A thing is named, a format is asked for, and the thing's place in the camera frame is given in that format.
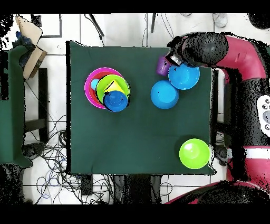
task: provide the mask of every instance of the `blue bowl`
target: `blue bowl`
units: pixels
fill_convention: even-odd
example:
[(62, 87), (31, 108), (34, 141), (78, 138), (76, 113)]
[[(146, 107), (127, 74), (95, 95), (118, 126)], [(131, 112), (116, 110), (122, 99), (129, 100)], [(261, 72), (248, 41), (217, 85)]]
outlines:
[(168, 74), (171, 84), (181, 90), (195, 86), (200, 78), (199, 67), (189, 67), (185, 64), (171, 66)]
[(179, 99), (179, 90), (167, 81), (158, 81), (151, 90), (151, 100), (160, 109), (173, 107)]
[(109, 93), (105, 93), (103, 104), (107, 110), (120, 112), (127, 107), (128, 99), (122, 92), (114, 90)]

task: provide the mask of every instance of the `table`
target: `table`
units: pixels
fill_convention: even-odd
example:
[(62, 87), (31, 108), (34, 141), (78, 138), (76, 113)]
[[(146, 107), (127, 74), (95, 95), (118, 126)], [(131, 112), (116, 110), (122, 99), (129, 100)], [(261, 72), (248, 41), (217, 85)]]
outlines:
[[(168, 48), (98, 48), (72, 41), (69, 48), (72, 174), (214, 174), (208, 165), (191, 170), (179, 159), (186, 140), (209, 144), (210, 68), (200, 68), (196, 86), (181, 91), (173, 108), (162, 110), (151, 102), (150, 91), (157, 81), (168, 80), (156, 74), (158, 58)], [(100, 67), (116, 69), (130, 85), (130, 103), (122, 112), (98, 109), (85, 96), (88, 75)]]

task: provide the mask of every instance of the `lime green bowl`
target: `lime green bowl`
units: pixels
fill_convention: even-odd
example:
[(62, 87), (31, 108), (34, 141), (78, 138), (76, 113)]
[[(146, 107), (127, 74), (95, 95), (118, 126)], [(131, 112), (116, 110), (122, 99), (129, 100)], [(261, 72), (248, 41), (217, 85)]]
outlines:
[(182, 144), (179, 157), (182, 164), (187, 168), (200, 169), (208, 163), (210, 149), (204, 141), (193, 138)]

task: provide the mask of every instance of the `bowl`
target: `bowl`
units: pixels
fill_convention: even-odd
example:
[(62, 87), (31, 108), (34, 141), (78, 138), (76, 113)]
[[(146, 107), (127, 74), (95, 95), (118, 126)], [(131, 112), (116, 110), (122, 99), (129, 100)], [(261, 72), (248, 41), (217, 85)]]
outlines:
[(210, 149), (204, 141), (192, 138), (182, 144), (179, 157), (187, 168), (200, 169), (209, 162)]
[(106, 92), (103, 98), (105, 108), (112, 112), (120, 112), (128, 105), (128, 98), (120, 91), (114, 90)]
[(95, 89), (96, 97), (100, 102), (103, 103), (105, 89), (107, 89), (107, 87), (112, 83), (112, 81), (116, 81), (120, 88), (124, 91), (126, 97), (129, 98), (130, 88), (124, 78), (114, 74), (109, 74), (99, 80)]
[(180, 66), (172, 65), (169, 69), (168, 78), (175, 88), (187, 90), (195, 86), (199, 81), (200, 69), (185, 64)]
[(158, 81), (151, 89), (151, 100), (160, 109), (172, 108), (179, 99), (179, 90), (169, 81)]
[(109, 74), (114, 74), (114, 75), (117, 75), (117, 76), (120, 76), (122, 77), (122, 75), (117, 72), (116, 70), (112, 69), (112, 68), (107, 68), (107, 67), (104, 67), (104, 68), (98, 68), (94, 71), (92, 71), (87, 79), (86, 79), (86, 82), (84, 84), (84, 92), (85, 92), (85, 95), (88, 99), (88, 101), (94, 105), (95, 107), (98, 107), (98, 108), (101, 108), (101, 109), (105, 109), (105, 107), (103, 106), (102, 103), (99, 102), (99, 100), (97, 99), (96, 95), (95, 95), (95, 90), (93, 90), (91, 88), (91, 81), (93, 79), (101, 79), (103, 78), (104, 76), (107, 76)]

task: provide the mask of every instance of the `green bowl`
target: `green bowl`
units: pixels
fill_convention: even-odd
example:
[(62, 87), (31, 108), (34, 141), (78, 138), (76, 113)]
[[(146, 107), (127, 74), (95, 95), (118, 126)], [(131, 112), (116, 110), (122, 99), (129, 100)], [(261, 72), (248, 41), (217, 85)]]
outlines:
[(103, 97), (105, 96), (104, 90), (109, 86), (112, 80), (115, 80), (117, 82), (117, 84), (124, 91), (124, 94), (126, 95), (126, 97), (129, 98), (130, 88), (129, 88), (128, 83), (120, 76), (117, 76), (115, 74), (109, 74), (99, 80), (97, 87), (95, 89), (97, 99), (101, 103), (103, 103)]
[(182, 164), (187, 168), (200, 169), (208, 163), (210, 149), (204, 141), (193, 138), (182, 144), (179, 157)]

